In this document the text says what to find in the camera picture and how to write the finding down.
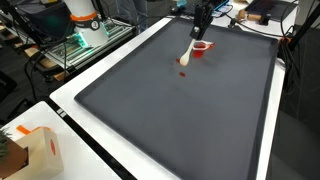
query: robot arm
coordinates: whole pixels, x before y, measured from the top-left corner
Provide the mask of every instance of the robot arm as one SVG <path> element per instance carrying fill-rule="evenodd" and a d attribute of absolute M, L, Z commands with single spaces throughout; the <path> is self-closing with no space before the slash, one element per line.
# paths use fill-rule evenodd
<path fill-rule="evenodd" d="M 214 5 L 209 0 L 203 5 L 197 5 L 195 7 L 195 15 L 193 20 L 193 28 L 191 30 L 190 36 L 192 39 L 201 40 L 207 28 L 213 21 L 212 13 L 214 10 Z"/>

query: floor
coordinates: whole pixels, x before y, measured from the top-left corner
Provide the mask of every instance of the floor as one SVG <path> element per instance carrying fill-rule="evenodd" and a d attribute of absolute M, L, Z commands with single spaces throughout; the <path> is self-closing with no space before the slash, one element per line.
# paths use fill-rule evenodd
<path fill-rule="evenodd" d="M 117 14 L 115 1 L 105 0 L 110 15 Z M 301 25 L 308 12 L 312 0 L 300 0 L 300 13 L 296 24 Z M 148 3 L 149 16 L 166 15 L 172 1 Z M 159 18 L 148 19 L 151 26 Z M 300 42 L 301 79 L 296 77 L 294 91 L 283 96 L 278 114 L 276 132 L 269 162 L 268 180 L 318 180 L 320 179 L 320 30 L 308 33 Z M 11 48 L 0 49 L 0 69 L 13 77 L 17 89 L 4 102 L 0 103 L 0 119 L 7 119 L 10 111 L 23 98 L 32 100 L 30 85 L 23 73 L 26 58 L 17 55 Z M 45 82 L 34 73 L 37 87 L 42 91 L 39 95 L 48 95 L 62 85 L 62 82 Z"/>

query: red object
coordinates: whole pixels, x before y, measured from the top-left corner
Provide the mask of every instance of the red object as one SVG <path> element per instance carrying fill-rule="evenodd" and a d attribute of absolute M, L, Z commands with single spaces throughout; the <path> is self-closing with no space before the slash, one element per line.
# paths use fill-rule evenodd
<path fill-rule="evenodd" d="M 50 140 L 50 145 L 51 145 L 51 150 L 52 150 L 53 155 L 56 155 L 56 147 L 55 147 L 52 139 Z"/>
<path fill-rule="evenodd" d="M 199 43 L 198 45 L 194 46 L 194 48 L 206 48 L 205 43 Z M 201 58 L 203 56 L 205 50 L 193 50 L 193 57 L 195 58 Z"/>
<path fill-rule="evenodd" d="M 180 72 L 179 75 L 180 75 L 181 77 L 186 77 L 186 74 L 185 74 L 184 72 Z"/>

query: white cylindrical object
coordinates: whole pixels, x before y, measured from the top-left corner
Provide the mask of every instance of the white cylindrical object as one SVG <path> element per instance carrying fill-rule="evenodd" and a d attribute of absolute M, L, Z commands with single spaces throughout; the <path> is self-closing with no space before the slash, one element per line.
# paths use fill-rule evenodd
<path fill-rule="evenodd" d="M 75 31 L 80 34 L 85 41 L 85 47 L 96 47 L 105 44 L 108 41 L 108 32 L 103 23 L 97 16 L 92 17 L 96 13 L 91 0 L 65 0 L 73 17 L 77 20 Z"/>

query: gray surface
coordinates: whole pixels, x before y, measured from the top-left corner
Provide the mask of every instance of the gray surface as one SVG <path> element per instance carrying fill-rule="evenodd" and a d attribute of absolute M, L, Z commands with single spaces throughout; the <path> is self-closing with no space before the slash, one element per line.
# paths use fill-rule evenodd
<path fill-rule="evenodd" d="M 214 50 L 182 67 L 191 27 L 173 20 L 76 100 L 183 179 L 254 179 L 277 41 L 212 26 Z"/>

